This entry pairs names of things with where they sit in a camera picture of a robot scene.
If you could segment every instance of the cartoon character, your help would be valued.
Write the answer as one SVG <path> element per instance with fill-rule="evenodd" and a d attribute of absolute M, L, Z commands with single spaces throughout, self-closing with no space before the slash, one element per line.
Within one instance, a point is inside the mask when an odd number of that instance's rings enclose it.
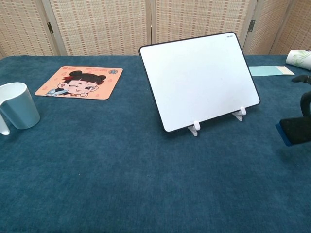
<path fill-rule="evenodd" d="M 46 96 L 70 95 L 86 97 L 91 91 L 98 89 L 97 85 L 104 82 L 106 76 L 95 74 L 83 74 L 82 71 L 76 70 L 63 78 L 64 82 L 58 85 L 58 88 L 50 90 Z"/>

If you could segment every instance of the tablet stand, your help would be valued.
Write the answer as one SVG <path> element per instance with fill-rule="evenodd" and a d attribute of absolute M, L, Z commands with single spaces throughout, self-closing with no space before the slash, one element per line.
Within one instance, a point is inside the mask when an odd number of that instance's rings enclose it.
<path fill-rule="evenodd" d="M 193 125 L 189 126 L 188 129 L 196 137 L 198 135 L 198 131 L 201 129 L 200 123 L 198 121 L 194 121 Z"/>
<path fill-rule="evenodd" d="M 246 115 L 246 109 L 244 107 L 241 107 L 238 112 L 232 113 L 233 116 L 235 116 L 239 121 L 243 121 L 244 115 Z"/>

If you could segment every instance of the woven room divider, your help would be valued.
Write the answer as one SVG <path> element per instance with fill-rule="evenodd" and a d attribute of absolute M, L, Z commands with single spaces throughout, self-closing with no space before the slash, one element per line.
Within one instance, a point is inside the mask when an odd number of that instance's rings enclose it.
<path fill-rule="evenodd" d="M 290 50 L 311 50 L 311 0 L 293 1 L 271 54 L 288 54 Z"/>
<path fill-rule="evenodd" d="M 3 56 L 55 55 L 36 0 L 1 0 L 0 47 Z"/>
<path fill-rule="evenodd" d="M 245 55 L 268 55 L 270 53 L 289 2 L 289 0 L 258 2 L 253 18 L 256 23 L 253 31 L 248 33 L 243 48 Z"/>
<path fill-rule="evenodd" d="M 136 55 L 151 41 L 146 0 L 50 3 L 68 55 Z"/>
<path fill-rule="evenodd" d="M 152 0 L 152 42 L 228 31 L 240 38 L 251 1 Z"/>

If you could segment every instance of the cartoon mouse pad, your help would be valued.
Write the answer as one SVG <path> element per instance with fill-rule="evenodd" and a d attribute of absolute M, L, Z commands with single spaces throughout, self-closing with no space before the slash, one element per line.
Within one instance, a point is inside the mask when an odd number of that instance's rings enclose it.
<path fill-rule="evenodd" d="M 35 95 L 106 100 L 122 71 L 121 68 L 61 67 Z"/>

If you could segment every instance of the white cup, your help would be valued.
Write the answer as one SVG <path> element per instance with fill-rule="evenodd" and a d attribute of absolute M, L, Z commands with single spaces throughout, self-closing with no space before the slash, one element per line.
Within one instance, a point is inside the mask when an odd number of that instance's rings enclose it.
<path fill-rule="evenodd" d="M 8 83 L 0 86 L 0 112 L 18 129 L 27 129 L 40 120 L 33 98 L 24 83 Z M 0 114 L 0 133 L 10 130 Z"/>

